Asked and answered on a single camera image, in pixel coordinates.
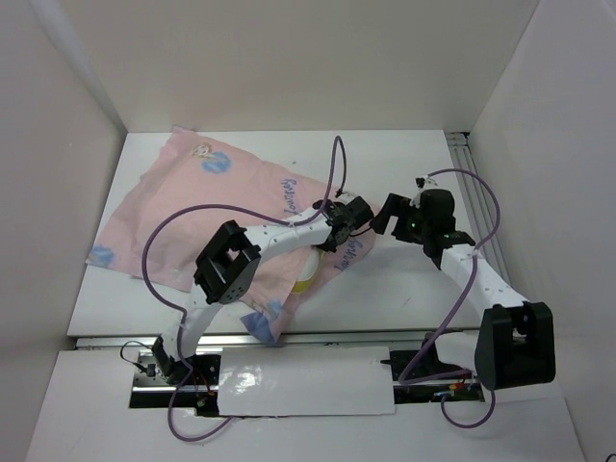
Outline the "white pillow yellow trim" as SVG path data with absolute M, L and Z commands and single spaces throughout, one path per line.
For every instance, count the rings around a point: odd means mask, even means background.
M 302 294 L 311 287 L 320 271 L 321 259 L 322 252 L 319 249 L 312 249 L 293 286 L 293 295 Z

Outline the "pink printed pillowcase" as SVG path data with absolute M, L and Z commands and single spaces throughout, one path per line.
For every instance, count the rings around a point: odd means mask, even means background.
M 247 227 L 286 220 L 334 194 L 323 182 L 238 147 L 176 129 L 113 211 L 87 262 L 140 277 L 145 261 L 151 281 L 188 292 L 197 254 L 224 222 Z M 302 248 L 261 265 L 241 299 L 250 309 L 241 318 L 247 332 L 274 344 L 299 305 L 374 243 L 373 233 L 352 236 L 333 253 Z

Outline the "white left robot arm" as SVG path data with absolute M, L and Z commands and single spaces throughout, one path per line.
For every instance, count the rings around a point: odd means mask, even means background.
M 149 292 L 165 306 L 179 313 L 170 330 L 152 347 L 155 371 L 165 382 L 178 385 L 193 374 L 192 357 L 199 339 L 214 316 L 226 304 L 238 301 L 250 288 L 256 270 L 274 257 L 313 247 L 335 252 L 363 227 L 382 235 L 392 217 L 399 218 L 411 200 L 388 195 L 377 214 L 360 196 L 332 201 L 322 199 L 289 218 L 270 218 L 226 204 L 204 204 L 182 209 L 159 224 L 150 235 L 141 257 L 141 272 Z M 264 224 L 242 227 L 234 220 L 220 226 L 195 259 L 193 284 L 204 294 L 193 307 L 183 307 L 164 298 L 149 279 L 147 254 L 163 228 L 173 220 L 201 210 L 227 210 L 260 218 Z

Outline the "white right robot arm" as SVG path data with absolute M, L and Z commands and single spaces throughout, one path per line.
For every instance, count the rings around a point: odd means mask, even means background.
M 471 236 L 456 227 L 450 192 L 432 189 L 410 199 L 390 194 L 382 220 L 397 218 L 393 236 L 418 244 L 462 290 L 441 325 L 398 377 L 412 384 L 419 364 L 431 377 L 452 365 L 473 372 L 489 391 L 550 383 L 555 378 L 552 311 L 512 289 L 487 263 Z

